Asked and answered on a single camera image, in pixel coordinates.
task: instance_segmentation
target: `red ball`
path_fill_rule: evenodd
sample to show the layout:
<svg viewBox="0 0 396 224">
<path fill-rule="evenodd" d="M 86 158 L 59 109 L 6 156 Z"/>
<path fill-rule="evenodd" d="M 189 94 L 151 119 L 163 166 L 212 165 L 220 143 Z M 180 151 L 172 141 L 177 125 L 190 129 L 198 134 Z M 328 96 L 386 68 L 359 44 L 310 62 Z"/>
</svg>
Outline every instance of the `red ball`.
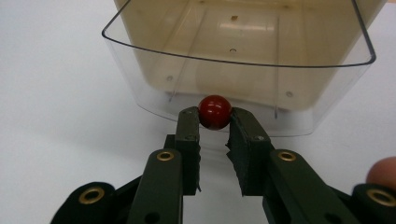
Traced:
<svg viewBox="0 0 396 224">
<path fill-rule="evenodd" d="M 210 130 L 220 130 L 227 126 L 231 119 L 232 107 L 224 97 L 210 95 L 198 105 L 199 120 Z"/>
</svg>

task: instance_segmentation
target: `clear plastic container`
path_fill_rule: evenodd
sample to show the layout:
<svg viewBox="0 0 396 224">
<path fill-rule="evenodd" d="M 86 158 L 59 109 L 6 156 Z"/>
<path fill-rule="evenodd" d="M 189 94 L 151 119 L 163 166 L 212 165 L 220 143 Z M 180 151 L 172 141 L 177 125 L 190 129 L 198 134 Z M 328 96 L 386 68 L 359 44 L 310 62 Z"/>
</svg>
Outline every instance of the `clear plastic container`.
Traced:
<svg viewBox="0 0 396 224">
<path fill-rule="evenodd" d="M 177 120 L 207 95 L 271 136 L 312 133 L 375 61 L 366 26 L 385 1 L 116 0 L 103 31 L 136 102 Z"/>
</svg>

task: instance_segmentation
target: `white surface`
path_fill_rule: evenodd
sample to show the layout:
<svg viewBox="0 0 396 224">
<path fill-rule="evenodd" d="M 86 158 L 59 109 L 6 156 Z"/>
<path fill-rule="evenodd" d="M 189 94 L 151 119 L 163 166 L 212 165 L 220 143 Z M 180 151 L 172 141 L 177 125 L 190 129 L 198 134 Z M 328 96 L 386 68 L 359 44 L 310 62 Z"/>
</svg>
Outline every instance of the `white surface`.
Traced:
<svg viewBox="0 0 396 224">
<path fill-rule="evenodd" d="M 111 0 L 0 3 L 0 223 L 50 223 L 92 181 L 119 188 L 175 131 L 135 105 L 100 35 L 115 13 Z M 386 4 L 369 30 L 377 62 L 313 134 L 273 139 L 345 192 L 396 154 L 395 21 Z M 185 223 L 265 223 L 261 199 L 239 194 L 226 134 L 202 139 L 204 191 L 185 198 Z"/>
</svg>

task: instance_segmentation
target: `fingertip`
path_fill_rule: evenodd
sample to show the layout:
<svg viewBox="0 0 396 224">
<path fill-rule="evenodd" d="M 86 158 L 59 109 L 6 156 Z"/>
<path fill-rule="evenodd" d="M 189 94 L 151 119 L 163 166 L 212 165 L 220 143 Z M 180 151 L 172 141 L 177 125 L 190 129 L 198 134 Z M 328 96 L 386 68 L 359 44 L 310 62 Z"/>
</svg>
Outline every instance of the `fingertip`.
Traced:
<svg viewBox="0 0 396 224">
<path fill-rule="evenodd" d="M 396 191 L 396 157 L 388 157 L 376 162 L 367 174 L 366 182 Z"/>
</svg>

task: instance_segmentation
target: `brass grommet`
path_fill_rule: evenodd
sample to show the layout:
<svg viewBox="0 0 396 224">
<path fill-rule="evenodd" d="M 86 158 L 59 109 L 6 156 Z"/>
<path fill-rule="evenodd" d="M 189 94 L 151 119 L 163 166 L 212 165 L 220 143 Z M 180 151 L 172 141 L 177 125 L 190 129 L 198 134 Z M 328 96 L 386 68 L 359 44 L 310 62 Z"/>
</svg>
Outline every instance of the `brass grommet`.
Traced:
<svg viewBox="0 0 396 224">
<path fill-rule="evenodd" d="M 103 196 L 105 196 L 105 191 L 101 187 L 92 187 L 82 192 L 78 201 L 83 204 L 97 203 Z"/>
<path fill-rule="evenodd" d="M 277 154 L 277 156 L 282 160 L 282 161 L 295 161 L 297 159 L 297 157 L 291 153 L 291 152 L 287 152 L 287 151 L 282 151 L 279 152 Z"/>
<path fill-rule="evenodd" d="M 159 161 L 170 161 L 175 157 L 172 152 L 163 151 L 157 154 L 157 160 Z"/>
<path fill-rule="evenodd" d="M 387 207 L 396 206 L 396 198 L 382 189 L 368 189 L 367 195 L 376 203 Z"/>
</svg>

